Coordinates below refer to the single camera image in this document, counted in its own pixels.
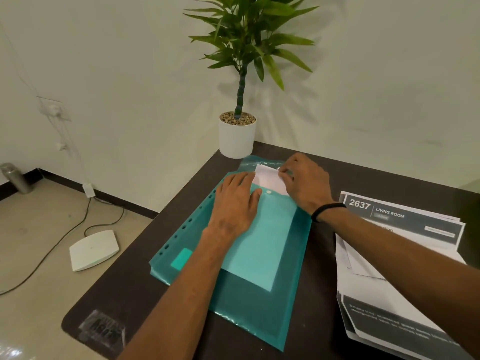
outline table top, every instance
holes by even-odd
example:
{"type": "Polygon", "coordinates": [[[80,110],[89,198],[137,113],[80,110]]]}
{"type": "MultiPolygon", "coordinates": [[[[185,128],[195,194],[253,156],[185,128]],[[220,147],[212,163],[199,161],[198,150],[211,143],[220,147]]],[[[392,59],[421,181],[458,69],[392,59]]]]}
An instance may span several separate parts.
{"type": "MultiPolygon", "coordinates": [[[[294,152],[255,142],[252,154],[286,160],[294,152]]],[[[347,191],[460,217],[466,227],[459,253],[467,264],[480,268],[480,194],[315,155],[309,157],[330,174],[333,197],[347,191]]],[[[70,309],[61,324],[63,331],[107,359],[115,359],[118,351],[114,346],[102,344],[98,337],[84,336],[79,326],[97,310],[124,327],[126,342],[131,340],[168,288],[150,275],[149,260],[240,162],[217,151],[70,309]]],[[[347,338],[336,299],[332,235],[326,224],[312,224],[284,352],[209,312],[195,359],[356,359],[359,353],[397,359],[347,338]]]]}

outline artificial plant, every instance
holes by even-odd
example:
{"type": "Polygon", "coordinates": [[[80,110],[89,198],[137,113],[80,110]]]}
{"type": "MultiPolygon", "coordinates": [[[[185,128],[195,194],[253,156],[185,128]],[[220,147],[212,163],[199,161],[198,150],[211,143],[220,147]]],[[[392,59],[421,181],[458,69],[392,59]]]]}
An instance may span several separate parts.
{"type": "Polygon", "coordinates": [[[276,84],[284,90],[280,71],[272,56],[289,60],[300,68],[312,70],[291,51],[279,48],[283,44],[312,46],[314,42],[292,34],[276,32],[289,20],[315,10],[318,6],[299,9],[304,0],[198,0],[215,7],[186,9],[211,16],[185,14],[213,26],[206,36],[190,36],[192,42],[201,41],[218,48],[202,59],[216,63],[208,68],[233,66],[240,76],[237,92],[235,118],[239,119],[243,109],[243,92],[247,68],[253,62],[261,81],[264,80],[264,64],[276,84]]]}

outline white wall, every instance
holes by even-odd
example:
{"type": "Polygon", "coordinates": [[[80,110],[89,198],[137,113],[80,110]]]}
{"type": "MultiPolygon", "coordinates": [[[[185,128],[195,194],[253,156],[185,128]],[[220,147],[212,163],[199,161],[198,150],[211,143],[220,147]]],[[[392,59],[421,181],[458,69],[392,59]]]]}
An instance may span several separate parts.
{"type": "MultiPolygon", "coordinates": [[[[281,64],[283,93],[250,70],[245,109],[259,118],[257,139],[454,187],[478,179],[480,0],[306,4],[322,6],[284,29],[318,41],[291,48],[314,73],[281,64]]],[[[189,44],[208,30],[182,15],[198,5],[0,0],[34,89],[16,77],[18,63],[4,63],[0,38],[0,158],[161,210],[216,150],[217,116],[235,106],[234,70],[207,70],[198,59],[209,46],[189,44]],[[66,104],[84,169],[55,151],[34,94],[66,104]]]]}

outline plant trunk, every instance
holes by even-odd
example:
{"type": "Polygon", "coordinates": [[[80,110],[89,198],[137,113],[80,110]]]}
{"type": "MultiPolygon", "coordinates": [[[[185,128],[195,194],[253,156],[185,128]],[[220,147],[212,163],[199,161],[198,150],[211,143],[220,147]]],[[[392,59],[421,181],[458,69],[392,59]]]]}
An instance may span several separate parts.
{"type": "Polygon", "coordinates": [[[237,107],[235,108],[235,118],[238,120],[242,116],[243,92],[245,91],[245,77],[247,76],[248,64],[244,64],[240,69],[240,82],[238,83],[237,107]]]}

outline brown gravel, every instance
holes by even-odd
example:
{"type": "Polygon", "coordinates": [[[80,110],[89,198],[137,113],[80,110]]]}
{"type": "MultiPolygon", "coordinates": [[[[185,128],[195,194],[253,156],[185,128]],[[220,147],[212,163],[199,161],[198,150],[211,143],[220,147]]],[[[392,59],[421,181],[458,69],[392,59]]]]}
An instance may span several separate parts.
{"type": "Polygon", "coordinates": [[[250,125],[253,124],[256,121],[256,118],[254,115],[249,114],[247,112],[242,112],[240,115],[240,118],[237,120],[235,118],[235,114],[233,111],[229,112],[224,112],[223,114],[220,115],[220,120],[223,122],[230,124],[230,125],[240,125],[240,126],[245,126],[245,125],[250,125]]]}

